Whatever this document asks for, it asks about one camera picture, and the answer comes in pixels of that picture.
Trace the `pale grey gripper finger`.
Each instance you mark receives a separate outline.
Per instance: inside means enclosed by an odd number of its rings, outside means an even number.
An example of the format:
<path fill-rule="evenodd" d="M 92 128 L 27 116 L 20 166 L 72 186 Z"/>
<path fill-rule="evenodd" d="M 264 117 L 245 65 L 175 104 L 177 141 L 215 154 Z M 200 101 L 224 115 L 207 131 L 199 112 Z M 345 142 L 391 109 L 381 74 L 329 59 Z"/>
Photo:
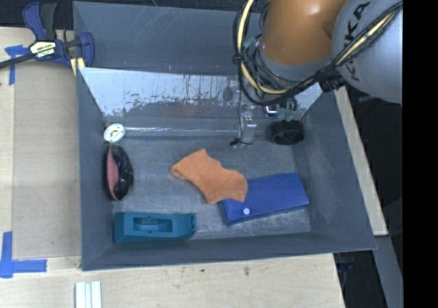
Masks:
<path fill-rule="evenodd" d="M 253 120 L 252 112 L 242 112 L 240 114 L 240 142 L 242 144 L 252 144 L 257 124 Z"/>

